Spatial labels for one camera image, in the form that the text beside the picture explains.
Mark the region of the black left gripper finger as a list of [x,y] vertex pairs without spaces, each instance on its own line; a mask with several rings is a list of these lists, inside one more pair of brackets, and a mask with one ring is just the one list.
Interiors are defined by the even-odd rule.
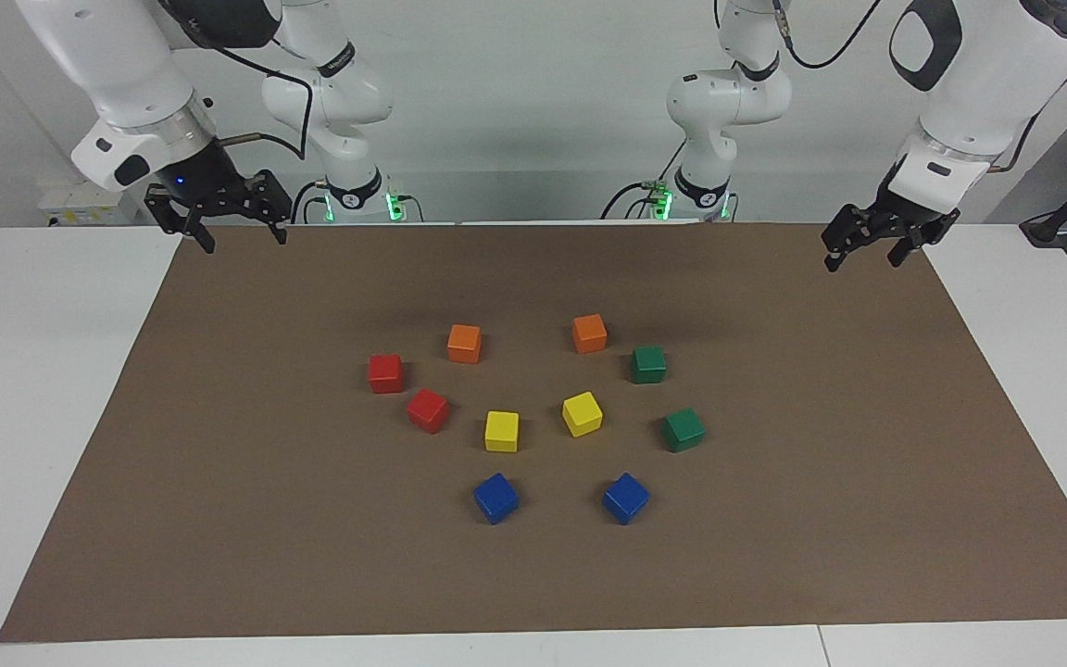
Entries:
[[875,211],[872,208],[843,206],[839,209],[821,233],[826,252],[824,265],[828,271],[838,271],[847,260],[848,254],[875,242],[875,229],[872,225],[874,220]]
[[903,231],[899,239],[886,254],[886,260],[893,269],[898,269],[915,252],[924,245],[923,231]]

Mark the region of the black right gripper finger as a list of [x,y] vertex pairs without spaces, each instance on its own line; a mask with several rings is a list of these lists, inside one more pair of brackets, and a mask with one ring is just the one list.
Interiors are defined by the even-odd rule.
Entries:
[[271,170],[259,170],[251,177],[251,207],[275,237],[278,245],[287,244],[287,227],[292,219],[292,196],[284,190]]
[[145,189],[145,207],[164,233],[178,233],[194,239],[207,254],[214,252],[211,232],[202,222],[203,215],[196,206],[187,206],[174,198],[164,185],[148,185]]

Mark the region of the red wooden block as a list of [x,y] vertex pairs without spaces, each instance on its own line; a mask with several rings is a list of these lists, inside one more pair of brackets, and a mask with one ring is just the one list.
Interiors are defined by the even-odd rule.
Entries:
[[370,355],[367,366],[369,388],[377,396],[398,394],[407,388],[404,362],[398,354]]
[[425,434],[439,434],[450,414],[450,402],[441,394],[421,388],[407,404],[407,417]]

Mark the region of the white box with yellow label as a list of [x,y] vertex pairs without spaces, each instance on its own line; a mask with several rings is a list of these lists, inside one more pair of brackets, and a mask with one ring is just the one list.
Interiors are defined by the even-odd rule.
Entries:
[[47,225],[123,227],[143,223],[130,194],[110,193],[93,182],[50,187],[37,208]]

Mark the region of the orange wooden block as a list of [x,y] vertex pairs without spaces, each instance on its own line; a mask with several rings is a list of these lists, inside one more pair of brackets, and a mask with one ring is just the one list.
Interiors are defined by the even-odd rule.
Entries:
[[483,350],[483,330],[479,325],[456,322],[450,325],[446,350],[453,363],[478,363]]
[[601,315],[593,313],[574,318],[571,338],[577,354],[600,353],[609,345],[609,330]]

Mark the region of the yellow wooden block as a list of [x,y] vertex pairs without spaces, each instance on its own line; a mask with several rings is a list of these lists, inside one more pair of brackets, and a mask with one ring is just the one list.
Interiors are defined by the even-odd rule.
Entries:
[[598,404],[598,398],[592,392],[583,392],[579,396],[566,398],[560,415],[566,422],[569,434],[575,438],[592,434],[604,422],[604,410]]
[[520,414],[490,410],[485,415],[485,451],[520,451]]

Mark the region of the brown table mat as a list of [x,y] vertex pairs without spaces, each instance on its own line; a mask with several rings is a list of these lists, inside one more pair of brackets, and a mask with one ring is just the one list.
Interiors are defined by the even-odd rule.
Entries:
[[[1067,618],[1067,498],[922,255],[829,274],[800,225],[214,237],[175,252],[1,642]],[[670,452],[686,407],[706,439]],[[517,452],[485,451],[490,410]],[[497,472],[521,503],[491,526]]]

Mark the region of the blue wooden block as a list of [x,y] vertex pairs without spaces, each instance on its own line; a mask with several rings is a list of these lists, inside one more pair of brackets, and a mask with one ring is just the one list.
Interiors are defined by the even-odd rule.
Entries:
[[601,504],[614,521],[628,526],[652,498],[651,491],[630,472],[624,472],[602,494]]
[[520,494],[501,472],[491,474],[471,491],[471,497],[491,526],[501,523],[520,507]]

